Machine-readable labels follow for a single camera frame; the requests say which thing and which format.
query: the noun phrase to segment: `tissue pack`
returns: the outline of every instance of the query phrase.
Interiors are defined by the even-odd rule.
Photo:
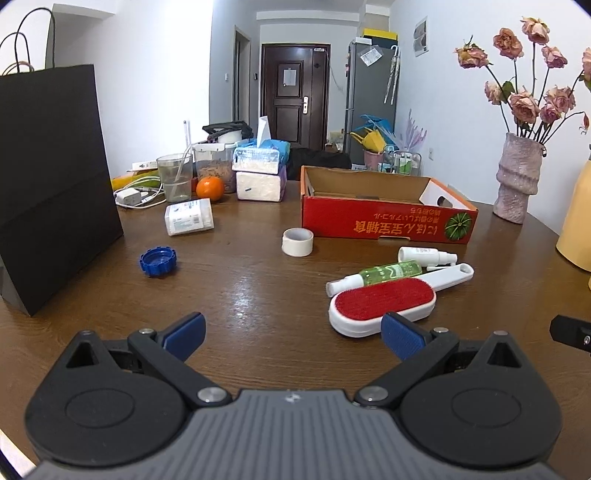
[[[236,172],[236,193],[239,200],[259,200],[263,202],[280,202],[285,192],[287,171],[282,165],[278,175]]]
[[[264,140],[256,146],[253,140],[234,151],[232,170],[237,172],[278,175],[290,156],[290,143],[281,140]]]

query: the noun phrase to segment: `yellow object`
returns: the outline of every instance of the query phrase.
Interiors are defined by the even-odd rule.
[[[365,137],[362,137],[355,132],[351,132],[349,135],[357,140],[357,142],[359,142],[364,149],[373,153],[383,153],[384,148],[386,148],[386,142],[384,141],[382,134],[377,130],[370,130],[369,128],[365,129],[368,132]]]
[[[591,157],[574,187],[557,250],[570,262],[591,271]]]
[[[139,175],[129,174],[129,175],[123,175],[122,177],[115,177],[114,179],[111,180],[111,188],[113,189],[113,191],[119,190],[134,180],[138,180],[141,177],[148,177],[148,176],[152,176],[152,175],[158,176],[158,170],[146,171],[146,172],[140,173]],[[160,186],[160,182],[158,182],[157,180],[154,180],[153,184],[150,181],[147,181],[145,184],[142,185],[142,187],[153,187],[156,189],[159,186]]]
[[[398,34],[394,32],[387,32],[385,30],[375,30],[374,28],[363,29],[364,37],[379,37],[389,38],[390,40],[398,40]]]

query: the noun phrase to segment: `red brush bristles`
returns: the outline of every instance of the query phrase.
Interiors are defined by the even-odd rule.
[[[432,301],[433,289],[418,278],[403,278],[344,291],[335,300],[336,309],[351,320],[371,320],[387,312],[403,312]]]

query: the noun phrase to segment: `pumpkin image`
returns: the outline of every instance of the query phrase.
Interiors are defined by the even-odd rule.
[[[472,219],[465,212],[457,213],[451,217],[445,226],[445,236],[452,242],[457,242],[464,238],[470,231]]]

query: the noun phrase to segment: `yellow box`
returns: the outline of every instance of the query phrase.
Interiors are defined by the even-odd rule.
[[[365,28],[363,30],[363,36],[388,38],[389,40],[398,40],[398,34],[395,32],[386,32],[385,30],[375,30],[373,28]]]

